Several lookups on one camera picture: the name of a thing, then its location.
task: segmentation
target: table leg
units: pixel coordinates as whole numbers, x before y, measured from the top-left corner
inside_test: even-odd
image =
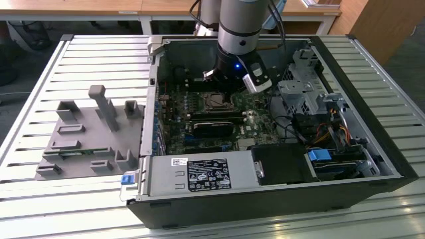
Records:
[[[151,26],[150,26],[151,17],[150,16],[139,16],[138,21],[141,24],[141,30],[143,32],[143,35],[151,35]]]
[[[327,35],[334,18],[335,16],[331,16],[331,15],[323,17],[323,21],[319,23],[319,26],[315,32],[317,35]]]

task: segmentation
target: robotic arm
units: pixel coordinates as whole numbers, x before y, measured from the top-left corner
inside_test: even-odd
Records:
[[[201,20],[218,31],[215,65],[203,72],[203,80],[219,81],[227,94],[239,90],[241,79],[251,94],[271,86],[267,70],[255,52],[267,3],[269,0],[202,0]]]

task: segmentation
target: circuit board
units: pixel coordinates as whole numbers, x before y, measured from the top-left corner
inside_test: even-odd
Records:
[[[234,93],[230,99],[223,98],[221,93],[189,92],[178,85],[158,97],[162,105],[166,155],[238,151],[246,150],[249,144],[279,142],[275,125],[267,113],[266,93],[250,95],[243,91]],[[237,118],[238,122],[231,124],[231,134],[226,137],[195,138],[195,115],[211,118],[226,115],[219,122]]]

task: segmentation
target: white table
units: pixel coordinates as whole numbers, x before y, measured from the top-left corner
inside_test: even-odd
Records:
[[[326,35],[335,16],[322,15],[322,16],[282,16],[282,21],[315,21],[319,22],[317,29],[317,35]],[[151,21],[193,21],[190,16],[183,15],[143,15],[139,16],[141,29],[145,35],[151,35]]]
[[[119,201],[119,176],[32,179],[57,120],[53,110],[58,100],[76,99],[78,107],[94,106],[86,90],[91,84],[103,84],[114,105],[130,99],[145,103],[147,37],[74,36],[58,43],[0,148],[0,238],[370,239],[423,234],[423,126],[415,130],[409,126],[423,124],[423,114],[355,41],[345,37],[322,40],[402,149],[418,181],[345,210],[171,230],[146,229]],[[331,76],[325,77],[338,91]]]

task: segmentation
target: motherboard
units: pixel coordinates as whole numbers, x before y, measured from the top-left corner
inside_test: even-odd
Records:
[[[169,88],[158,96],[166,155],[238,151],[278,143],[267,93],[243,91],[227,97],[218,92],[191,92],[186,85]]]

